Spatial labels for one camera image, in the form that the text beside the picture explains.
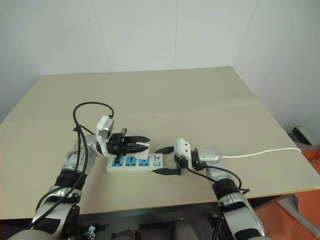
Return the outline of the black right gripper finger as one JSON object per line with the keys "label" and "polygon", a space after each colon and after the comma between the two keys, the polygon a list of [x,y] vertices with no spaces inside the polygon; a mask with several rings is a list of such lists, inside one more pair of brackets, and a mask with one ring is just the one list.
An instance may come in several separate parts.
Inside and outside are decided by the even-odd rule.
{"label": "black right gripper finger", "polygon": [[179,168],[159,168],[152,171],[153,173],[169,176],[169,175],[181,175],[181,169]]}
{"label": "black right gripper finger", "polygon": [[175,151],[174,146],[166,146],[161,149],[156,150],[155,154],[170,154]]}

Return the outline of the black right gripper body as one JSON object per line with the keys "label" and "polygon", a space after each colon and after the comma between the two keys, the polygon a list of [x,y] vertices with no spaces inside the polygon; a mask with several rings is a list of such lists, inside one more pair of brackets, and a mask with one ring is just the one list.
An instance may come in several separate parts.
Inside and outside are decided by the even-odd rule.
{"label": "black right gripper body", "polygon": [[174,162],[178,171],[181,169],[189,169],[189,162],[184,156],[174,155]]}

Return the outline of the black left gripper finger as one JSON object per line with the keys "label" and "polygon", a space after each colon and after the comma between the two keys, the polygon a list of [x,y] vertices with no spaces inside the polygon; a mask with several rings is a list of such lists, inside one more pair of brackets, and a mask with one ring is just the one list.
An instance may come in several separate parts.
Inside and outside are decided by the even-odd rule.
{"label": "black left gripper finger", "polygon": [[142,145],[140,143],[132,143],[127,144],[122,147],[122,152],[125,154],[135,154],[135,153],[141,153],[148,149],[147,145]]}
{"label": "black left gripper finger", "polygon": [[148,143],[151,140],[145,136],[125,136],[124,143],[125,144],[136,144],[136,143]]}

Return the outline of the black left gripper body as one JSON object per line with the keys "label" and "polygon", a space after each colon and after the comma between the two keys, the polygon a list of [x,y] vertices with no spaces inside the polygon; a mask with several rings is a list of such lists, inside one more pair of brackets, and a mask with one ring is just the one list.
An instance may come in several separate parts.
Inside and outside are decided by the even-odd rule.
{"label": "black left gripper body", "polygon": [[107,142],[107,152],[115,156],[115,163],[120,163],[121,157],[127,154],[127,129],[123,128],[119,133],[113,133]]}

